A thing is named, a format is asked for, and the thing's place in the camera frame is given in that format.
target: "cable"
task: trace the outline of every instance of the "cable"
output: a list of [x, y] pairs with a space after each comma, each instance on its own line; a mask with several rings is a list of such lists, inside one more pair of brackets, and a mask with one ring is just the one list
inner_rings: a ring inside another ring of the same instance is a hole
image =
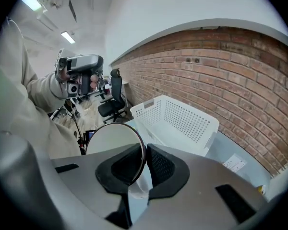
[[81, 134], [81, 132], [80, 132], [80, 129], [79, 129], [79, 127], [78, 127], [78, 123], [77, 123], [77, 121], [76, 121], [76, 118], [74, 117], [73, 114], [70, 115], [70, 114], [69, 114], [69, 111], [67, 111], [67, 115], [68, 115], [69, 117], [71, 117], [71, 118], [73, 119], [73, 121], [75, 122], [76, 127], [77, 127], [77, 130], [78, 130], [78, 132], [79, 132], [79, 136], [80, 136], [80, 138], [81, 138], [81, 141], [83, 142], [83, 148], [84, 148], [84, 150], [86, 150], [86, 145], [84, 144], [84, 140], [83, 140], [82, 134]]

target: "ceiling light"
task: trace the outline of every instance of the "ceiling light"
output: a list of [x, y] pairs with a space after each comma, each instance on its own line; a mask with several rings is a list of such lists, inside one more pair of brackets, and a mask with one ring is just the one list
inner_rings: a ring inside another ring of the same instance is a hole
[[65, 39], [66, 39], [68, 42], [70, 42], [71, 44], [74, 44], [74, 43], [75, 43], [75, 41], [72, 39], [72, 37], [71, 37], [67, 32], [63, 32], [63, 33], [61, 33], [61, 35], [62, 35], [63, 37], [65, 37]]
[[30, 7], [33, 11], [38, 10], [39, 8], [42, 7], [40, 3], [37, 0], [21, 0], [23, 1], [26, 5]]

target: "plastic basket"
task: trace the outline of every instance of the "plastic basket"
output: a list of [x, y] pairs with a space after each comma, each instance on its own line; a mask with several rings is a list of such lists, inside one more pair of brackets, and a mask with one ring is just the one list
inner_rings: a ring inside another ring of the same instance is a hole
[[161, 95], [130, 109], [146, 143], [205, 156], [215, 138], [219, 121], [185, 103]]

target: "office chair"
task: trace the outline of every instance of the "office chair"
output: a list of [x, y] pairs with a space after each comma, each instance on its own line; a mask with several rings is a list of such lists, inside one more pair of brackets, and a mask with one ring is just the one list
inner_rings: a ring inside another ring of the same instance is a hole
[[122, 79], [119, 69], [112, 70], [111, 76], [112, 96], [102, 100], [100, 103], [104, 104], [98, 107], [98, 112], [102, 117], [110, 116], [109, 118], [104, 120], [104, 124], [106, 124], [106, 121], [110, 119], [113, 119], [113, 122], [115, 122], [118, 117], [126, 119], [125, 117], [122, 117], [121, 114], [127, 114], [126, 111], [119, 111], [125, 106], [125, 102], [121, 97]]

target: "round mirror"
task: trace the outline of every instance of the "round mirror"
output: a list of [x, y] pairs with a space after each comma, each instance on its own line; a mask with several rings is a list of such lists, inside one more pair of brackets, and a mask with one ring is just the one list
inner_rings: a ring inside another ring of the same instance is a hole
[[[111, 167], [110, 176], [118, 179], [117, 183], [130, 186], [140, 177], [146, 163], [146, 148], [140, 135], [129, 125], [111, 123], [99, 128], [91, 136], [86, 154], [101, 152], [107, 158], [104, 168]], [[145, 190], [143, 186], [137, 189], [135, 194]]]

